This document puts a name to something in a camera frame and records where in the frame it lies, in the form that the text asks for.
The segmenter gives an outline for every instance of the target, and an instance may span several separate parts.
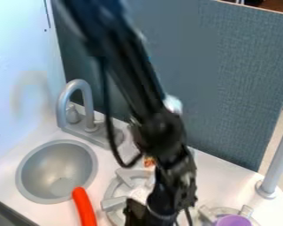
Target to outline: white cabinet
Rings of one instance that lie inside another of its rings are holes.
[[[44,1],[0,0],[0,156],[54,113],[65,84]]]

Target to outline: black cable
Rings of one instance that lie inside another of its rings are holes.
[[[185,208],[185,214],[186,214],[186,217],[187,217],[188,225],[193,226],[193,220],[192,220],[190,212],[188,211],[188,208]]]
[[[110,89],[109,89],[109,81],[106,71],[106,63],[102,57],[98,58],[98,63],[100,67],[100,77],[102,80],[102,90],[103,90],[103,110],[105,117],[105,123],[107,128],[108,140],[110,143],[111,151],[118,162],[118,164],[123,168],[132,168],[141,158],[142,154],[139,153],[136,155],[129,163],[124,163],[121,159],[118,151],[118,147],[114,140],[114,128],[113,123],[111,121],[111,103],[110,103]]]

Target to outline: metal pole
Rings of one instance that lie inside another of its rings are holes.
[[[283,173],[283,137],[263,182],[256,185],[257,192],[266,199],[276,197],[275,190]]]

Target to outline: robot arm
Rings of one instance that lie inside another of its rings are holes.
[[[128,200],[126,225],[173,225],[179,211],[196,202],[196,166],[186,146],[180,116],[164,105],[164,92],[142,39],[128,23],[120,0],[61,0],[55,4],[63,8],[100,65],[107,132],[119,165],[130,168],[143,154],[156,160],[156,184],[147,206]],[[122,161],[113,139],[107,72],[124,95],[132,115],[131,133],[140,154],[129,163]]]

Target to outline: faucet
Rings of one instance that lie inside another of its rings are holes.
[[[86,116],[79,115],[75,107],[68,106],[71,95],[78,89],[82,92]],[[83,79],[70,81],[59,95],[57,100],[57,126],[62,131],[85,139],[99,147],[110,148],[105,123],[104,121],[95,121],[91,88]],[[114,139],[118,146],[124,138],[124,133],[120,129],[114,128]]]
[[[83,79],[75,79],[67,83],[63,92],[59,95],[57,101],[57,126],[64,128],[67,126],[66,107],[70,100],[70,96],[74,91],[82,92],[85,111],[86,111],[86,131],[94,131],[96,129],[93,98],[89,84]]]

